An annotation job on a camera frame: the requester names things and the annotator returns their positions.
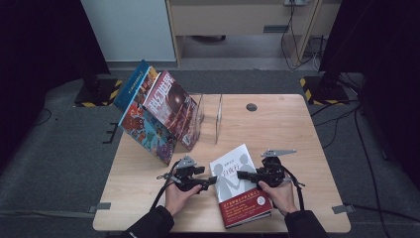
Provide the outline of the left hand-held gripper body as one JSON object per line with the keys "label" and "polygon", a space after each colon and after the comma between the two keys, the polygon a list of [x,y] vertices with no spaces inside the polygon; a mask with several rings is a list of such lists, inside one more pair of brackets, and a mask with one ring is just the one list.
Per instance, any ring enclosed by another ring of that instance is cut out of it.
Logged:
{"label": "left hand-held gripper body", "polygon": [[175,163],[171,179],[180,190],[188,191],[198,185],[193,177],[194,167],[197,167],[197,163],[188,155]]}

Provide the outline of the dark round object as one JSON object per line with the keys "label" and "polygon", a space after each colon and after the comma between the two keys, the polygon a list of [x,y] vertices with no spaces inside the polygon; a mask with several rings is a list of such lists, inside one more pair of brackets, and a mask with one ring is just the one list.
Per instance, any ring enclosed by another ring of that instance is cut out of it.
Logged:
{"label": "dark round object", "polygon": [[194,41],[202,42],[202,43],[216,43],[222,42],[226,40],[226,35],[223,36],[192,36],[191,37]]}

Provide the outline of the black curtain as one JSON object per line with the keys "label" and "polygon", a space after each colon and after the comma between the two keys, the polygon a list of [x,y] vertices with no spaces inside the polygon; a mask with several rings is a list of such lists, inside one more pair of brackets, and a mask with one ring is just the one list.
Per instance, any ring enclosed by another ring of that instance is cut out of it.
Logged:
{"label": "black curtain", "polygon": [[420,0],[342,0],[321,70],[365,77],[370,125],[420,189]]}
{"label": "black curtain", "polygon": [[81,0],[0,0],[0,169],[51,89],[108,71]]}

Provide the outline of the white panel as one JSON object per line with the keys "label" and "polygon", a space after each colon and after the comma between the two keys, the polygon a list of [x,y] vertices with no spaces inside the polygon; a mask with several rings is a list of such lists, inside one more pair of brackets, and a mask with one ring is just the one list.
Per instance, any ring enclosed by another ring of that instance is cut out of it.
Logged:
{"label": "white panel", "polygon": [[106,61],[175,62],[165,0],[81,0]]}

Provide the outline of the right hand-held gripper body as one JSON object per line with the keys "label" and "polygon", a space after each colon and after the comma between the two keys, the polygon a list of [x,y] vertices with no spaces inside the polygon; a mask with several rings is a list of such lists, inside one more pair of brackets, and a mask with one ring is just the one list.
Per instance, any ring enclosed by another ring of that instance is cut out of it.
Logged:
{"label": "right hand-held gripper body", "polygon": [[281,164],[280,156],[293,154],[295,149],[291,150],[272,150],[268,149],[262,153],[263,175],[262,179],[270,187],[280,185],[285,179],[285,168]]}

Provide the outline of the blue monster picture book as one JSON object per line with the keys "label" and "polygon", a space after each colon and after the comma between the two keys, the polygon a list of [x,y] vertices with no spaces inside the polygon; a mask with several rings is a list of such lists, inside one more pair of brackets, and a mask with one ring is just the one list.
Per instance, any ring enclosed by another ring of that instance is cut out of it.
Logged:
{"label": "blue monster picture book", "polygon": [[149,63],[142,59],[129,77],[125,86],[121,89],[119,95],[114,100],[114,105],[121,111],[125,112],[131,100],[138,91],[139,86],[142,84],[146,74],[149,71]]}

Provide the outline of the black yellow-striped stand base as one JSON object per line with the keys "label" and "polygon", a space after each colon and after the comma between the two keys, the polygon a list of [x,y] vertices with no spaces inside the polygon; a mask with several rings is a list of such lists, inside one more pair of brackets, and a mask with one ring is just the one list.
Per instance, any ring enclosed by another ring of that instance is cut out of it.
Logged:
{"label": "black yellow-striped stand base", "polygon": [[83,85],[75,100],[75,107],[110,106],[116,98],[122,81],[117,78],[94,76],[83,79]]}
{"label": "black yellow-striped stand base", "polygon": [[311,105],[348,104],[349,97],[336,80],[324,76],[303,76],[300,80],[304,96]]}

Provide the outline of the person's right hand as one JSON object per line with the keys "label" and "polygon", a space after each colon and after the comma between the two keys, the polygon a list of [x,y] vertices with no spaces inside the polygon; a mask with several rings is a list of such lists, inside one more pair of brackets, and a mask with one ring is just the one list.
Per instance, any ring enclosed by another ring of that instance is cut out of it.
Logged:
{"label": "person's right hand", "polygon": [[292,183],[290,181],[284,181],[277,187],[270,187],[261,180],[259,186],[267,193],[268,197],[283,216],[297,211],[294,202]]}

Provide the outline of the red science magazine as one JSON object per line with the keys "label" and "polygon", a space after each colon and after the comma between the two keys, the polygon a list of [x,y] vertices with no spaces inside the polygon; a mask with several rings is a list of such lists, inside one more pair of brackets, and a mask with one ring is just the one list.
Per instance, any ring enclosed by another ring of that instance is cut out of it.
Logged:
{"label": "red science magazine", "polygon": [[143,105],[188,150],[200,134],[200,102],[167,71],[161,72]]}

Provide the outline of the white and red book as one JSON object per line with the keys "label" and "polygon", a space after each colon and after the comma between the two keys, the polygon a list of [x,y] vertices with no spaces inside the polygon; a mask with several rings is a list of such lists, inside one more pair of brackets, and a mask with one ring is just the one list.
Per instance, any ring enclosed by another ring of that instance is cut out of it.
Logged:
{"label": "white and red book", "polygon": [[248,179],[238,178],[238,172],[257,172],[245,144],[211,162],[209,168],[217,178],[215,193],[226,229],[271,216],[266,193]]}

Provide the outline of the clear acrylic book rack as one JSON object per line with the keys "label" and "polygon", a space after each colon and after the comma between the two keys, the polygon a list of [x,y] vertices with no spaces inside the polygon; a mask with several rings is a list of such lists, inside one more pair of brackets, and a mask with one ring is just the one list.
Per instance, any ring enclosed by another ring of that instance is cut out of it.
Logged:
{"label": "clear acrylic book rack", "polygon": [[222,120],[222,94],[193,93],[198,104],[200,126],[199,142],[216,145],[218,143]]}

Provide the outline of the person's left hand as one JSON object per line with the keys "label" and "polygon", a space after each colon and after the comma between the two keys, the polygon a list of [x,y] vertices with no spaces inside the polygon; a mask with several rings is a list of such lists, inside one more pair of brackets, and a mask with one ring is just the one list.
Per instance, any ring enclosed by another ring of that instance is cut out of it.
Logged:
{"label": "person's left hand", "polygon": [[194,188],[188,191],[180,190],[174,183],[170,184],[165,189],[165,209],[172,215],[175,216],[179,213],[187,203],[188,199],[194,194],[197,194],[202,186],[196,185]]}

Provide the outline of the colourful animals picture book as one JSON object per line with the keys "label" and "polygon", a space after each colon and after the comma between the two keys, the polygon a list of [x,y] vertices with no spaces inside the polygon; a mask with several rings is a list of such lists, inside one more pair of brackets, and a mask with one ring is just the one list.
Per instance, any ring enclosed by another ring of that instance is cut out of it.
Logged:
{"label": "colourful animals picture book", "polygon": [[162,163],[169,165],[176,139],[143,105],[158,73],[150,66],[118,126]]}

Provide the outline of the light wooden desk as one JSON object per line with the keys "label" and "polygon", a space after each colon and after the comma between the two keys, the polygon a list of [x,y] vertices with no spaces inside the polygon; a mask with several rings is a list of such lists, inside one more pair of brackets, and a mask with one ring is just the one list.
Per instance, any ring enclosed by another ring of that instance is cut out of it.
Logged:
{"label": "light wooden desk", "polygon": [[284,6],[284,0],[165,0],[177,61],[187,36],[283,33],[295,65],[303,63],[309,40],[328,36],[343,0],[308,0]]}

